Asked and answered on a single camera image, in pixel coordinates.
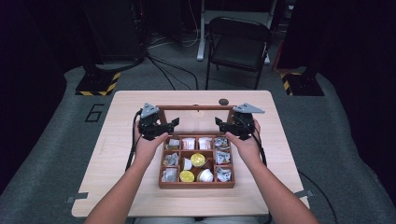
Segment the wooden box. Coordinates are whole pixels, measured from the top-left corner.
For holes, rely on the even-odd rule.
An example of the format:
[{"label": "wooden box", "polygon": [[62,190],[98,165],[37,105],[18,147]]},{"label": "wooden box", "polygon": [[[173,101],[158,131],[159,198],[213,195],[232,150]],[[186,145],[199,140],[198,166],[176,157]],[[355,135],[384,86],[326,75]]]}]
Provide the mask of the wooden box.
[{"label": "wooden box", "polygon": [[[160,122],[166,123],[164,110],[228,110],[227,120],[231,120],[233,111],[232,106],[158,106],[160,108]],[[192,141],[193,147],[186,141]],[[196,164],[188,169],[184,167],[184,160],[204,157],[204,165]],[[159,186],[161,189],[232,189],[235,185],[235,175],[233,170],[233,153],[231,143],[221,132],[174,132],[171,133],[163,143],[161,166],[159,171]],[[186,182],[180,177],[185,174],[184,170],[193,174],[193,181]],[[213,180],[199,179],[204,177],[200,175],[203,170],[209,169],[213,175]],[[169,174],[176,174],[176,178],[169,178]]]}]

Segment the hand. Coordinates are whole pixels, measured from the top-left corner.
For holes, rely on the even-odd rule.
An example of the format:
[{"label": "hand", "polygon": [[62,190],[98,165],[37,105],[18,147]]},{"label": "hand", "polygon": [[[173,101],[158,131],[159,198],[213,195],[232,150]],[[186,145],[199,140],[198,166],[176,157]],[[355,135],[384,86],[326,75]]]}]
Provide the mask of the hand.
[{"label": "hand", "polygon": [[157,147],[165,141],[166,137],[168,137],[168,133],[163,133],[151,141],[143,138],[139,132],[139,121],[137,121],[134,127],[134,143],[136,146],[134,163],[136,161],[139,163],[143,162],[143,164],[149,166],[152,159],[154,158]]},{"label": "hand", "polygon": [[[260,133],[260,124],[257,120],[254,119],[254,126],[256,127],[254,131],[254,135],[257,139],[260,140],[259,133]],[[242,161],[249,167],[256,162],[262,162],[260,157],[259,146],[257,142],[254,140],[253,137],[243,141],[239,139],[237,136],[233,135],[232,133],[226,133],[226,137],[232,142],[237,148],[239,152],[239,156],[241,157]]]}]

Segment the person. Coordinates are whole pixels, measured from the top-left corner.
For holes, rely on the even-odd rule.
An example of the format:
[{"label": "person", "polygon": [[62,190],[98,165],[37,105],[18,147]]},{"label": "person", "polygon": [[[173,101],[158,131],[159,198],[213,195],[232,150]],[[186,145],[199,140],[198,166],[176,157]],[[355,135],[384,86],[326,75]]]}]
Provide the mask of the person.
[{"label": "person", "polygon": [[[254,120],[255,135],[259,138],[260,124]],[[135,138],[139,139],[138,125],[135,125]],[[250,137],[242,141],[237,136],[226,133],[239,156],[251,172],[259,190],[276,223],[318,223],[312,212],[301,202],[263,163],[256,141]],[[144,173],[149,167],[157,147],[166,139],[168,133],[148,141],[140,138],[137,142],[135,159],[130,168],[114,187],[92,209],[84,223],[125,223],[134,202]],[[193,217],[148,217],[137,218],[135,223],[195,223]],[[207,217],[196,223],[263,223],[260,217]]]}]

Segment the gray carpet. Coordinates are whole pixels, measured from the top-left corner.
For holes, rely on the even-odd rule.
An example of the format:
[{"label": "gray carpet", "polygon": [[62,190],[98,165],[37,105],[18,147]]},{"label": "gray carpet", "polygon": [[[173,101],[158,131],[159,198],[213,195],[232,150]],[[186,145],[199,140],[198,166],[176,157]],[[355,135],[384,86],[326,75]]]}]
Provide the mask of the gray carpet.
[{"label": "gray carpet", "polygon": [[[271,59],[274,59],[277,45],[278,40],[270,50]],[[165,44],[150,48],[148,52],[192,71],[202,90],[205,87],[206,60],[196,61],[197,48],[197,43],[189,48]],[[194,89],[191,75],[166,68]],[[65,74],[68,85],[63,101],[32,153],[1,195],[1,223],[83,221],[72,217],[73,204],[65,201],[78,193],[114,95],[76,96],[75,88],[83,75],[82,68]],[[250,74],[231,69],[221,68],[214,77],[227,83],[211,80],[210,90],[249,90],[254,85]],[[173,77],[169,78],[177,90],[188,89]],[[324,97],[288,96],[279,75],[272,73],[271,65],[267,65],[259,85],[260,90],[273,94],[298,169],[322,188],[332,203],[339,223],[396,223],[395,207],[375,174],[359,158],[345,111],[332,84],[321,75],[318,75],[318,82]],[[145,60],[121,73],[115,91],[126,90],[172,90],[172,86],[158,68]],[[84,122],[94,104],[103,104],[95,108],[103,111],[99,121]],[[322,193],[306,178],[302,176],[301,179],[304,187],[316,194],[309,198],[314,214],[321,223],[334,223],[332,211]]]}]

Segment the forearm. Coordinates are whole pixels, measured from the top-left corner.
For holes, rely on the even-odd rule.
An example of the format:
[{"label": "forearm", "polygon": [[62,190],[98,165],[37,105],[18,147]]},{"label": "forearm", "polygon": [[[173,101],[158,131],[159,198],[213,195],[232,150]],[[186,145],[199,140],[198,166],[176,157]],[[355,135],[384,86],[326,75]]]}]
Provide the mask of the forearm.
[{"label": "forearm", "polygon": [[305,204],[262,162],[250,165],[248,168],[276,223],[318,223]]},{"label": "forearm", "polygon": [[117,184],[92,209],[85,223],[125,223],[147,165],[133,163]]}]

